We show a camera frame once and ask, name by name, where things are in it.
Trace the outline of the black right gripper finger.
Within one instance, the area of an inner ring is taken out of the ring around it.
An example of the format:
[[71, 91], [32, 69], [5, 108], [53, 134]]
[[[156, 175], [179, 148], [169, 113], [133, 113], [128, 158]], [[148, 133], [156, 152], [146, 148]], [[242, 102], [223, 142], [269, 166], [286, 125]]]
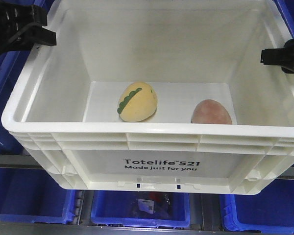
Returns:
[[288, 40], [282, 48], [262, 50], [260, 62], [279, 66], [284, 73], [294, 73], [294, 39]]

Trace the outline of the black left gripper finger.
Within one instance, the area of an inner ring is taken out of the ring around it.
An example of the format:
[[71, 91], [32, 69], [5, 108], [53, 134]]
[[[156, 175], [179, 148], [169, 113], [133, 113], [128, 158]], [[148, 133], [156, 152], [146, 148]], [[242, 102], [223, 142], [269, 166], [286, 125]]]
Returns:
[[56, 46], [56, 33], [41, 26], [12, 23], [4, 50], [31, 50], [35, 44]]

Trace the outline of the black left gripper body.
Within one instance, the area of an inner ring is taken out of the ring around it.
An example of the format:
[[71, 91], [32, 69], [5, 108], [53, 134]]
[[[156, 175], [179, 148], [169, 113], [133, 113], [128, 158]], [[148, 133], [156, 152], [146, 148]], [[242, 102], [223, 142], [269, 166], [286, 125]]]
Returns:
[[47, 11], [34, 4], [18, 5], [0, 0], [0, 54], [13, 51], [4, 50], [12, 23], [44, 28], [47, 26]]

